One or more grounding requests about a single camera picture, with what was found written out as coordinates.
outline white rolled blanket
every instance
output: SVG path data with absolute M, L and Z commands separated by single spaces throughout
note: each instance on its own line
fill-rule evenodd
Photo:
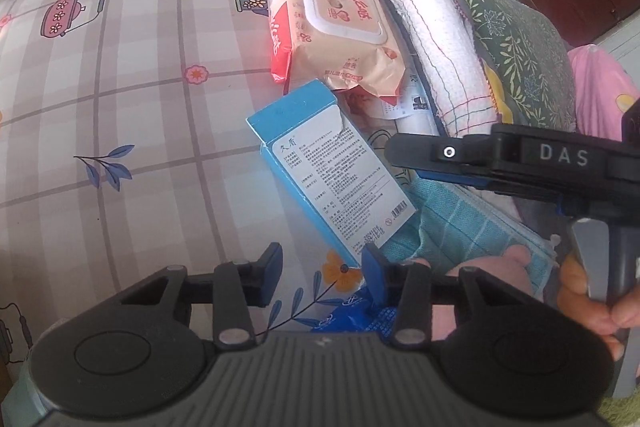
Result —
M 391 0 L 402 18 L 449 136 L 489 133 L 497 109 L 457 0 Z

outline green leaf-patterned fabric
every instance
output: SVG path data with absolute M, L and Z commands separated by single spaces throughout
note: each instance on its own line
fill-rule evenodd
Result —
M 464 0 L 494 60 L 514 123 L 574 131 L 575 84 L 556 28 L 517 0 Z

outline barcode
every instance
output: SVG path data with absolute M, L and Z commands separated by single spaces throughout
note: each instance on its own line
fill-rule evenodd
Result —
M 398 206 L 396 206 L 396 208 L 394 208 L 391 211 L 391 215 L 394 216 L 394 219 L 396 219 L 396 217 L 398 217 L 400 214 L 402 214 L 402 211 L 407 207 L 406 201 L 402 200 L 402 203 L 400 203 Z
M 378 238 L 382 237 L 383 235 L 385 235 L 385 231 L 382 230 L 382 227 L 380 227 L 380 225 L 376 225 L 375 227 L 373 227 L 373 229 L 370 230 L 370 232 L 365 234 L 364 243 L 365 245 L 367 243 L 374 243 Z

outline ribbed black surface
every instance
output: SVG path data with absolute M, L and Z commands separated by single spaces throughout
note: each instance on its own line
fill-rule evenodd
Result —
M 46 427 L 597 427 L 594 415 L 544 423 L 503 419 L 457 397 L 428 357 L 374 334 L 271 333 L 223 355 L 193 394 L 164 412 L 119 423 L 51 414 Z

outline metal screw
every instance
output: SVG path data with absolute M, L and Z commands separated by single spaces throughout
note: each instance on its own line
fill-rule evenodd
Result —
M 424 331 L 416 330 L 414 328 L 405 328 L 404 330 L 400 330 L 396 333 L 395 339 L 403 346 L 417 346 L 427 339 L 427 335 L 424 334 Z
M 242 328 L 229 328 L 222 331 L 218 335 L 218 339 L 227 346 L 237 346 L 238 344 L 244 344 L 251 338 L 249 331 Z

